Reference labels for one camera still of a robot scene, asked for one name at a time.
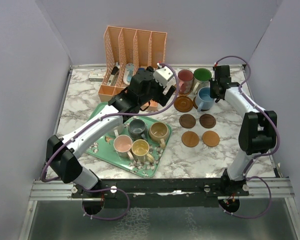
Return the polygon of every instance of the green tray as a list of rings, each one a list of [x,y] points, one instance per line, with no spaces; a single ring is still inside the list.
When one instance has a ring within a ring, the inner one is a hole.
[[[107,102],[100,103],[91,114],[89,120],[92,119],[95,115],[97,115],[107,104],[108,104]],[[134,116],[124,123],[124,129],[121,135],[129,136],[128,126],[130,122],[136,118],[144,121],[147,125],[148,130],[152,124],[158,122],[157,120],[147,116],[138,116],[138,117]],[[166,125],[169,129],[169,136],[166,140],[166,144],[168,144],[169,139],[171,137],[172,129],[168,124]],[[158,143],[150,139],[148,133],[147,133],[147,142],[150,145],[149,153],[154,157],[155,159],[154,163],[149,163],[148,161],[146,161],[145,163],[136,162],[136,161],[131,162],[128,157],[126,158],[126,157],[118,156],[118,154],[114,149],[114,140],[115,140],[114,136],[105,134],[104,136],[100,137],[99,140],[97,140],[93,145],[91,145],[86,152],[91,156],[94,156],[100,160],[115,165],[118,168],[129,171],[140,177],[151,178],[155,175],[158,165],[160,163],[160,159],[164,154],[164,150],[160,148],[160,145]]]

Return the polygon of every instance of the mug handle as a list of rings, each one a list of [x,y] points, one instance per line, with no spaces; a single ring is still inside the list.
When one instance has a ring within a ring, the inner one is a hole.
[[[130,151],[128,151],[127,154],[128,154],[128,157],[129,157],[129,159],[130,159],[131,161],[134,161],[134,160],[135,160],[134,156],[132,155],[132,153],[131,153]]]
[[[160,148],[166,149],[166,142],[163,138],[160,139]]]
[[[183,86],[183,84],[185,84],[185,82],[184,82],[184,81],[181,81],[181,80],[179,79],[179,93],[180,93],[180,91],[181,91],[181,87]]]
[[[144,133],[141,134],[143,140],[147,141],[146,135]]]
[[[147,153],[146,156],[147,156],[147,158],[149,159],[149,162],[150,162],[150,163],[153,164],[153,163],[155,162],[155,158],[154,158],[150,153]]]
[[[199,85],[200,85],[199,82],[197,82],[197,83],[194,85],[193,90],[192,90],[192,93],[193,93],[193,94],[197,94],[197,90],[198,90]]]
[[[197,112],[200,113],[201,112],[201,109],[202,107],[204,106],[204,102],[200,102],[199,106],[198,106],[198,109],[197,109]]]
[[[119,136],[119,132],[118,132],[118,130],[117,130],[117,129],[116,129],[116,130],[114,130],[114,135],[115,135],[115,137],[116,137],[116,138]]]

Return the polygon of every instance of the red mug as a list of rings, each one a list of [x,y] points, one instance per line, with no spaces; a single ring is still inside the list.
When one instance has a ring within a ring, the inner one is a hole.
[[[187,94],[191,91],[192,83],[194,81],[194,74],[188,69],[183,69],[178,73],[179,78],[179,93]]]

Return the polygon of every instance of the pink mug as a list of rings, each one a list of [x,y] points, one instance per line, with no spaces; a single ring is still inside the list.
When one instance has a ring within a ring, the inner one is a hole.
[[[134,156],[131,153],[132,143],[132,139],[128,135],[119,135],[115,138],[113,147],[119,157],[129,158],[133,161]]]
[[[194,81],[194,74],[188,69],[183,69],[178,73],[179,78],[179,93],[187,94],[191,91],[192,83]]]

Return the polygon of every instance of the blue mug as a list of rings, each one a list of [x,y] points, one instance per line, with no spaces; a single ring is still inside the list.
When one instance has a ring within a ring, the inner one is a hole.
[[[209,110],[215,103],[215,100],[210,97],[210,87],[201,88],[195,98],[198,112],[201,110]]]

